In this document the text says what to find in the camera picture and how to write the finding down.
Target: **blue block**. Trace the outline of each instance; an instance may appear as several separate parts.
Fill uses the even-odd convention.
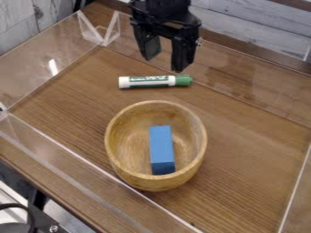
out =
[[[170,127],[149,127],[150,167],[153,175],[174,172],[174,155]]]

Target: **wooden bowl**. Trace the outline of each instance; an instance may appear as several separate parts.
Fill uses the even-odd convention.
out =
[[[149,164],[148,128],[170,126],[176,172],[153,176]],[[112,119],[104,136],[116,174],[134,188],[164,191],[194,175],[204,158],[208,137],[196,114],[168,101],[145,101],[128,106]]]

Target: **wooden table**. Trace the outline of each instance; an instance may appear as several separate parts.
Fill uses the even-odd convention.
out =
[[[92,23],[105,19],[98,14],[101,12],[109,10],[100,4],[88,8],[86,15]],[[212,57],[207,54],[207,57],[198,59],[209,62],[205,76],[211,77],[213,85],[221,87],[223,81],[217,80],[224,76],[229,76],[233,82],[244,80],[243,84],[253,80],[247,79],[249,76],[257,76],[259,79],[255,79],[249,88],[268,92],[272,98],[280,86],[281,75],[287,80],[281,88],[288,92],[291,80],[304,79],[303,75],[223,47],[209,46],[209,49],[213,51]],[[265,67],[268,74],[273,76],[261,78],[263,70],[257,67]],[[117,88],[118,76],[156,76],[162,72],[110,49],[97,47],[13,107],[12,113],[116,177],[102,145],[104,130],[114,114],[125,106],[150,99],[168,100],[186,106],[198,115],[209,134],[202,166],[190,181],[178,188],[142,194],[202,232],[277,232],[309,145],[308,118],[301,122],[304,126],[296,124],[211,90],[201,82],[193,83],[188,88],[126,91]],[[201,81],[200,78],[204,77],[200,70],[196,72],[194,79]],[[309,88],[311,80],[304,79],[304,83]],[[249,94],[244,93],[243,88],[235,90],[239,90],[236,95]],[[289,100],[281,100],[281,105],[285,106]],[[301,118],[308,116],[309,108],[301,108],[300,112],[297,115]],[[97,231],[137,231],[128,226],[126,221],[112,215],[108,208],[88,198],[85,192],[64,180],[60,174],[24,156],[4,139],[0,139],[0,143],[1,159]],[[48,151],[41,149],[42,157],[48,158]],[[77,173],[76,169],[81,173],[88,172],[88,166],[72,164],[65,156],[62,160],[50,162],[57,162],[64,171],[72,169]],[[81,182],[88,183],[88,188],[96,189],[98,195],[106,195],[109,188],[94,177],[89,180],[81,177]],[[307,197],[309,196],[303,193],[301,201]],[[292,215],[299,214],[292,218],[295,220],[291,221],[288,232],[309,232],[309,225],[301,224],[309,218],[309,209],[309,203],[303,203],[295,209]],[[153,232],[173,232],[173,229],[162,231],[152,226],[161,224],[165,222],[145,220],[144,227]]]

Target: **bowl rim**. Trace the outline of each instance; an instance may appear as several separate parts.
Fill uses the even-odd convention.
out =
[[[169,173],[166,175],[146,175],[138,172],[134,172],[133,170],[130,170],[129,168],[126,168],[125,166],[121,166],[121,162],[118,161],[118,159],[114,158],[113,155],[114,153],[112,153],[112,149],[109,146],[109,135],[110,135],[110,131],[112,131],[112,127],[114,125],[114,121],[122,116],[122,114],[125,112],[128,112],[133,107],[136,106],[142,106],[142,105],[149,105],[153,103],[160,103],[160,104],[168,104],[172,106],[178,107],[181,110],[184,110],[196,120],[197,124],[200,125],[200,130],[201,130],[201,141],[202,141],[202,147],[200,147],[200,150],[196,154],[196,157],[193,159],[193,161],[178,171]],[[164,179],[172,179],[174,177],[178,177],[180,175],[185,174],[194,166],[196,164],[202,160],[204,158],[204,154],[205,154],[205,150],[207,150],[207,146],[208,146],[208,134],[207,134],[207,129],[205,126],[198,118],[198,116],[194,114],[194,112],[192,110],[189,110],[186,107],[181,106],[180,104],[176,104],[173,102],[169,102],[166,100],[146,100],[146,101],[141,101],[133,105],[126,106],[112,118],[108,127],[105,129],[105,134],[104,134],[104,146],[105,146],[105,151],[106,151],[106,156],[110,160],[110,162],[113,163],[114,166],[117,166],[117,168],[122,171],[125,171],[128,174],[130,174],[133,177],[141,178],[141,179],[146,179],[146,180],[164,180]]]

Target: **green marker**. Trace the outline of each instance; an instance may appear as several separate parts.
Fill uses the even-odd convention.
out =
[[[120,88],[189,86],[193,82],[188,75],[181,76],[121,76],[118,77]]]

